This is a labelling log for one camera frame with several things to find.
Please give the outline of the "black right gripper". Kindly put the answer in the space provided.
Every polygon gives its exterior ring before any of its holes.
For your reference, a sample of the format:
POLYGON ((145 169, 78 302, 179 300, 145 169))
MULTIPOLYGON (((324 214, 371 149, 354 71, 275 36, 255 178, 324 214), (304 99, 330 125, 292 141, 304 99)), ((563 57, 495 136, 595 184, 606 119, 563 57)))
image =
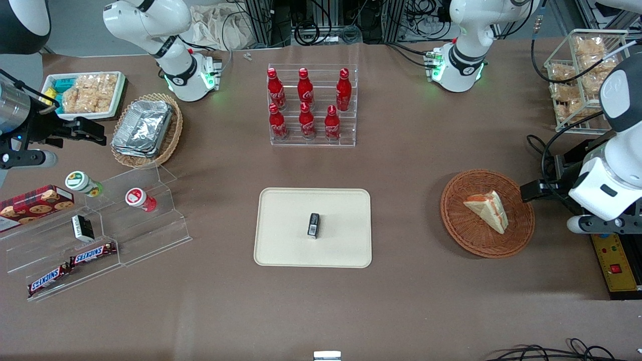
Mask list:
POLYGON ((89 141, 106 146, 104 126, 90 119, 74 117, 69 121, 58 117, 57 113, 29 113, 21 128, 21 141, 29 144, 46 142, 50 138, 89 141))

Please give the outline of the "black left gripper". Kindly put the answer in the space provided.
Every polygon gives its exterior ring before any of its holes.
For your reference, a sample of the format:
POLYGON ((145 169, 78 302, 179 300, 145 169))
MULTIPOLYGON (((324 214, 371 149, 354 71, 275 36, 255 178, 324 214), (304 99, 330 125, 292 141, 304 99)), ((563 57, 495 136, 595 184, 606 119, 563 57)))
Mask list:
POLYGON ((546 198, 548 196, 546 187, 552 187, 563 199, 571 200, 569 191, 575 184, 576 179, 578 179, 578 170, 565 169, 561 176, 556 177, 557 174, 554 169, 547 169, 545 174, 549 182, 540 178, 533 180, 532 185, 520 186, 521 201, 530 203, 534 200, 546 198))

